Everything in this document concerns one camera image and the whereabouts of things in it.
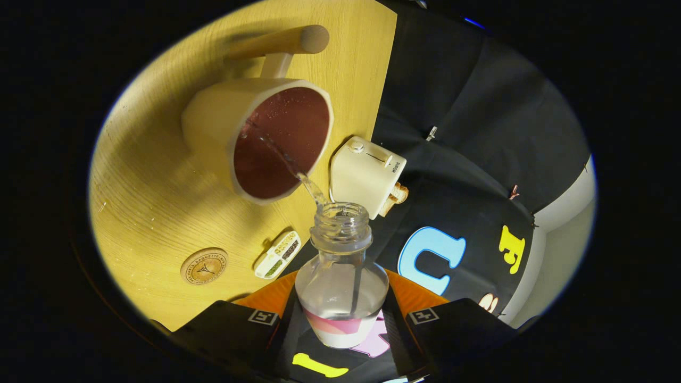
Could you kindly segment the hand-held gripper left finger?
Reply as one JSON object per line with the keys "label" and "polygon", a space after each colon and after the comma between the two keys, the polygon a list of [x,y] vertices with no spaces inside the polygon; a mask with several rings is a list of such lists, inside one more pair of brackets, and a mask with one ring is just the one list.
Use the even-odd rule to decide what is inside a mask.
{"label": "hand-held gripper left finger", "polygon": [[215,301],[170,338],[250,381],[291,381],[298,342],[296,276],[291,272],[239,301]]}

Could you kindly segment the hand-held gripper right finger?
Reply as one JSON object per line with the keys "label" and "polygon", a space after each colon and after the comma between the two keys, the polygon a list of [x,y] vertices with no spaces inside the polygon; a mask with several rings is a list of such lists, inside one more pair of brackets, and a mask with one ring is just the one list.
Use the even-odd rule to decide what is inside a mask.
{"label": "hand-held gripper right finger", "polygon": [[518,336],[517,329],[472,299],[448,301],[396,272],[387,276],[383,315],[401,376],[445,380]]}

